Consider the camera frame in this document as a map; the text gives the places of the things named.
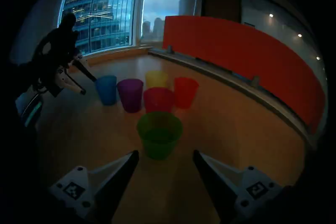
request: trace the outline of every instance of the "glass skyscraper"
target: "glass skyscraper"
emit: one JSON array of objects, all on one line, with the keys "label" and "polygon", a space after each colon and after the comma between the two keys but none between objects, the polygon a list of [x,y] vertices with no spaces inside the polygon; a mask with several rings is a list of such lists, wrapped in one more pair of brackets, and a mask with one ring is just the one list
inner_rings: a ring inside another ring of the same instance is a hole
[{"label": "glass skyscraper", "polygon": [[132,12],[133,0],[64,0],[60,20],[76,15],[76,46],[87,54],[131,44]]}]

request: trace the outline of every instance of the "cloud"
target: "cloud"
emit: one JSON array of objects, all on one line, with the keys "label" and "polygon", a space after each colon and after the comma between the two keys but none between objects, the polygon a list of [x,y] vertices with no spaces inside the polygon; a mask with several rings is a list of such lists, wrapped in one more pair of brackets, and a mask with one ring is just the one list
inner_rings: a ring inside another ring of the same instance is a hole
[{"label": "cloud", "polygon": [[166,16],[175,16],[179,14],[180,0],[144,0],[143,20],[150,22],[150,28],[153,29],[154,20],[158,17],[162,20]]}]

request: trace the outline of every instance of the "wooden floor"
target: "wooden floor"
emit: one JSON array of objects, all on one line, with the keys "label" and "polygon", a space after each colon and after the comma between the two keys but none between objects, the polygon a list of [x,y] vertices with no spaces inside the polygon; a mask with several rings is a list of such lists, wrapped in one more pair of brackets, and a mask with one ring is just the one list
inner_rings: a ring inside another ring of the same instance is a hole
[{"label": "wooden floor", "polygon": [[43,181],[51,185],[77,165],[89,170],[132,150],[140,161],[113,218],[113,223],[219,223],[219,218],[192,162],[198,149],[242,169],[254,165],[281,185],[293,184],[304,162],[300,136],[278,116],[216,80],[149,55],[94,66],[96,76],[113,74],[118,81],[139,78],[148,70],[164,70],[170,82],[186,76],[199,82],[189,110],[175,109],[184,132],[165,161],[143,154],[136,114],[123,111],[121,102],[101,105],[94,84],[82,73],[72,74],[85,96],[63,90],[45,95],[38,125]]}]

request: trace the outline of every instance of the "yellow cup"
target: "yellow cup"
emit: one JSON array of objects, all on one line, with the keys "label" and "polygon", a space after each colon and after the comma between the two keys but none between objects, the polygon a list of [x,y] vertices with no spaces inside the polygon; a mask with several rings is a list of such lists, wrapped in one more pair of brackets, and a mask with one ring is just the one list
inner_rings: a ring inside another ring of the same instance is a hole
[{"label": "yellow cup", "polygon": [[146,73],[146,86],[151,87],[168,87],[168,74],[163,71],[148,71]]}]

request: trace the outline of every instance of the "red panel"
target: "red panel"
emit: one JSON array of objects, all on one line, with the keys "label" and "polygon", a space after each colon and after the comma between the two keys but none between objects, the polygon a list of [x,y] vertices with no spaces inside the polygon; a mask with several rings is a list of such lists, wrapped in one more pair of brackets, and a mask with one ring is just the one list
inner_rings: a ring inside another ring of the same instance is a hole
[{"label": "red panel", "polygon": [[260,85],[286,103],[315,132],[325,95],[310,67],[280,41],[224,19],[168,16],[163,48],[209,61]]}]

